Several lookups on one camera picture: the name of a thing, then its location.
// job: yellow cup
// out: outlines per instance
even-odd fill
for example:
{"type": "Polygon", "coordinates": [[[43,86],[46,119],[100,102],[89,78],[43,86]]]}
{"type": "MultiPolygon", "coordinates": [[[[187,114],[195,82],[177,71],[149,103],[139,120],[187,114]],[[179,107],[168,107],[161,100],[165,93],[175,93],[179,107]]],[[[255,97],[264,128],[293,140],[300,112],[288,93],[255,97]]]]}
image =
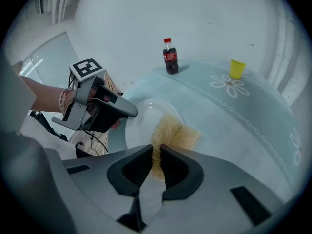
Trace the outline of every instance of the yellow cup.
{"type": "Polygon", "coordinates": [[[233,79],[240,79],[246,64],[231,60],[230,77],[233,79]]]}

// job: white flower print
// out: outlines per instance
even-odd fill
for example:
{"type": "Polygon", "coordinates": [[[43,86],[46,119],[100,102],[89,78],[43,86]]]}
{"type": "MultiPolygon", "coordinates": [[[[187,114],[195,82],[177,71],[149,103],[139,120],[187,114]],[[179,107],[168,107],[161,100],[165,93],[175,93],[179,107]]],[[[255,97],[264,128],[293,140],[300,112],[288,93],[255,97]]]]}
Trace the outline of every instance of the white flower print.
{"type": "Polygon", "coordinates": [[[293,162],[296,166],[300,164],[301,161],[301,139],[298,130],[294,127],[293,133],[290,133],[290,138],[293,146],[296,148],[296,151],[293,154],[293,162]]]}
{"type": "Polygon", "coordinates": [[[241,80],[231,79],[231,77],[228,75],[222,75],[222,77],[210,76],[210,78],[216,80],[210,83],[210,86],[214,88],[223,88],[226,86],[226,92],[233,98],[237,98],[237,92],[240,92],[246,96],[249,95],[249,92],[242,87],[244,86],[244,83],[241,80]]]}

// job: coca-cola bottle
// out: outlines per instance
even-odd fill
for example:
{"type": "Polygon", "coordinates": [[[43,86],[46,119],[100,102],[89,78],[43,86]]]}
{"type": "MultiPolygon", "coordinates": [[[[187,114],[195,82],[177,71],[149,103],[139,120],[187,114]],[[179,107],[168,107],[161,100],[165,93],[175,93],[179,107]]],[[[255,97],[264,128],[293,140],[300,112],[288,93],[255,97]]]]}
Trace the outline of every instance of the coca-cola bottle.
{"type": "Polygon", "coordinates": [[[164,54],[167,73],[176,74],[179,71],[176,48],[171,44],[171,38],[164,39],[164,42],[165,47],[162,53],[164,54]]]}

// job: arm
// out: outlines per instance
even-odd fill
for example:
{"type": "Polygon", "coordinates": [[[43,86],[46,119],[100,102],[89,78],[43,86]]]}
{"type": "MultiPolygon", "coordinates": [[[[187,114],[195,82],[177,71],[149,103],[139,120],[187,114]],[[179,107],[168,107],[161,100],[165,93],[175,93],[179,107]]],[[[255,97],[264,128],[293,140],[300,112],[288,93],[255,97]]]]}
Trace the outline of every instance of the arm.
{"type": "MultiPolygon", "coordinates": [[[[50,87],[40,84],[28,77],[21,76],[22,80],[28,85],[28,87],[36,95],[36,101],[32,105],[31,110],[46,111],[46,112],[60,112],[59,109],[59,97],[63,88],[50,87]]],[[[73,101],[74,91],[69,91],[66,96],[65,108],[73,101]]]]}

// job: table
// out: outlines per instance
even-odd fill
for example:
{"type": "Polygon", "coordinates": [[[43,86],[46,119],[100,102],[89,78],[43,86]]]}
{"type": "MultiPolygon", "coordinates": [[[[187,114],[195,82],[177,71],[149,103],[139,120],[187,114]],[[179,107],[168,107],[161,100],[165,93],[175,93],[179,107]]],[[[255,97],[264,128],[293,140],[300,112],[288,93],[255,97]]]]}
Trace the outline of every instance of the table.
{"type": "MultiPolygon", "coordinates": [[[[246,69],[229,77],[229,61],[179,61],[179,73],[158,67],[123,95],[134,105],[148,98],[172,104],[201,137],[193,151],[236,164],[283,202],[295,190],[301,159],[297,122],[284,98],[264,78],[246,69]]],[[[126,119],[109,130],[109,152],[126,149],[126,119]]]]}

